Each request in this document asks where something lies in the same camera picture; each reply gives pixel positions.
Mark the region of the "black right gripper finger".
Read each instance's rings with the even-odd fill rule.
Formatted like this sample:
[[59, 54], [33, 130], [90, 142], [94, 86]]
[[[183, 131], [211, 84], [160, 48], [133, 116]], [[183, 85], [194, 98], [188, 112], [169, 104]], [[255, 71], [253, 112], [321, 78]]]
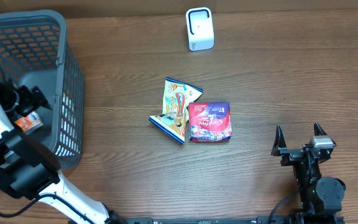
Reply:
[[271, 155], [272, 156], [281, 156], [287, 150], [287, 145], [281, 126], [278, 124], [276, 127], [275, 141], [272, 147]]
[[328, 135], [318, 122], [315, 122], [313, 128], [314, 128], [315, 136], [327, 136]]

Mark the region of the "orange white tissue pack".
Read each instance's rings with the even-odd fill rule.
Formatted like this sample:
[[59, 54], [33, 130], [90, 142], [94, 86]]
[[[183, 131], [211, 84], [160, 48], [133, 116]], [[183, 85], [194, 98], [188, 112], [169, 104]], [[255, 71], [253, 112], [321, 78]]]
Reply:
[[15, 122], [18, 127], [26, 134], [34, 132], [36, 129], [42, 127], [44, 124], [40, 116], [35, 111], [28, 114], [26, 117], [21, 117]]

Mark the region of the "red purple pad package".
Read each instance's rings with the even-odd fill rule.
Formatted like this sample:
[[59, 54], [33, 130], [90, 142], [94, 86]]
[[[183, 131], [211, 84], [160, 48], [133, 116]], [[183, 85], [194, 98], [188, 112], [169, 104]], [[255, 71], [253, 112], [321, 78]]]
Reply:
[[193, 142], [221, 142], [232, 137], [229, 102], [190, 103], [189, 136]]

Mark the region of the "yellow snack bag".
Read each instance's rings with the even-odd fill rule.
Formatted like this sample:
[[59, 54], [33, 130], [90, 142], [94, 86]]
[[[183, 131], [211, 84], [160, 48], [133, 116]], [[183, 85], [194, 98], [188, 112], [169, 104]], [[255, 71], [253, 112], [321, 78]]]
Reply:
[[180, 144], [185, 142], [188, 106], [197, 101], [203, 89], [179, 80], [165, 79], [162, 114], [149, 116], [149, 121]]

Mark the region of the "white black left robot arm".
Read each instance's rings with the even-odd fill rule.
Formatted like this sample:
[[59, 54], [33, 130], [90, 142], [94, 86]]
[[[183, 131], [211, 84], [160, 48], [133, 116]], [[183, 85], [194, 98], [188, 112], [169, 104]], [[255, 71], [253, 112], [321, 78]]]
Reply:
[[31, 205], [47, 204], [70, 223], [119, 223], [62, 172], [80, 157], [76, 103], [57, 93], [57, 71], [28, 73], [16, 83], [0, 66], [0, 190]]

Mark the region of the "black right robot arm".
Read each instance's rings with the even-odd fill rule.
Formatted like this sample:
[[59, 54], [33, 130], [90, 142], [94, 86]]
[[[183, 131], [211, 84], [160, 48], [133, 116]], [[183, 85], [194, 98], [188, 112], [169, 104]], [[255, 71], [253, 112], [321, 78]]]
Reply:
[[[338, 178], [323, 177], [319, 168], [331, 158], [335, 147], [335, 141], [315, 123], [314, 136], [308, 144], [300, 149], [288, 149], [281, 126], [277, 125], [271, 155], [280, 156], [282, 166], [293, 167], [298, 190], [273, 208], [267, 223], [344, 223], [337, 213], [342, 210], [346, 185]], [[301, 207], [285, 217], [276, 217], [278, 208], [297, 195]]]

